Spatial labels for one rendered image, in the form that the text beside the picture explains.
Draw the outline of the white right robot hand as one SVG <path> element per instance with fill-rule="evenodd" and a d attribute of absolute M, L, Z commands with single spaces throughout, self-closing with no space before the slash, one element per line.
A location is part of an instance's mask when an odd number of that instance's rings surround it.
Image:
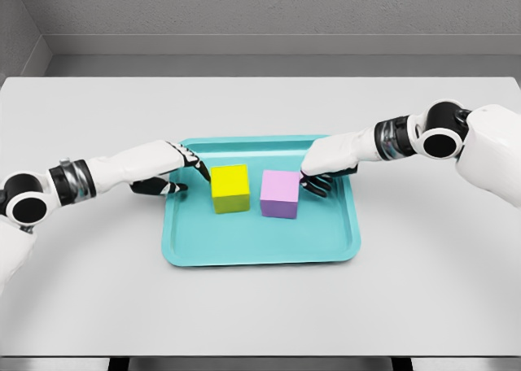
<path fill-rule="evenodd" d="M 300 165 L 301 186 L 325 198 L 334 177 L 357 172 L 359 159 L 352 148 L 355 133 L 331 135 L 315 140 Z"/>

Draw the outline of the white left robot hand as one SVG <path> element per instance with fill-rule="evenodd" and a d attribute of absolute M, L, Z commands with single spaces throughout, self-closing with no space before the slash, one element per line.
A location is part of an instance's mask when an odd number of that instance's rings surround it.
<path fill-rule="evenodd" d="M 195 168 L 211 182 L 210 172 L 197 154 L 181 143 L 156 141 L 142 146 L 144 153 L 138 155 L 138 165 L 130 171 L 130 189 L 135 194 L 167 195 L 188 190 L 183 183 L 169 180 L 169 174 L 180 168 Z"/>

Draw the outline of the pink cube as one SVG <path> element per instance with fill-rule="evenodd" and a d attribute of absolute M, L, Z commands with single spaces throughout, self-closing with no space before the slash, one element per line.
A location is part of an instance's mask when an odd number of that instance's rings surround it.
<path fill-rule="evenodd" d="M 260 209 L 262 216 L 295 219 L 300 192 L 300 174 L 266 169 L 262 174 Z"/>

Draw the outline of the yellow cube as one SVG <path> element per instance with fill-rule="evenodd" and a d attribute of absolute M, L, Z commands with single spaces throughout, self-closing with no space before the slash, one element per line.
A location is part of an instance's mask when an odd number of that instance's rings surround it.
<path fill-rule="evenodd" d="M 246 164 L 211 168 L 211 196 L 216 214 L 250 209 L 250 187 Z"/>

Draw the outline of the teal plastic tray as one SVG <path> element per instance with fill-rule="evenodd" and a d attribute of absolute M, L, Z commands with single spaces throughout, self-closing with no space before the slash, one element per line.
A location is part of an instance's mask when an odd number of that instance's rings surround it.
<path fill-rule="evenodd" d="M 261 178 L 266 169 L 297 171 L 314 135 L 199 137 L 182 141 L 208 168 L 244 164 L 250 182 L 247 212 L 217 214 L 210 185 L 193 169 L 173 172 L 188 185 L 166 198 L 163 257 L 175 266 L 290 264 L 346 261 L 361 247 L 350 180 L 337 177 L 327 197 L 300 192 L 294 219 L 261 214 Z"/>

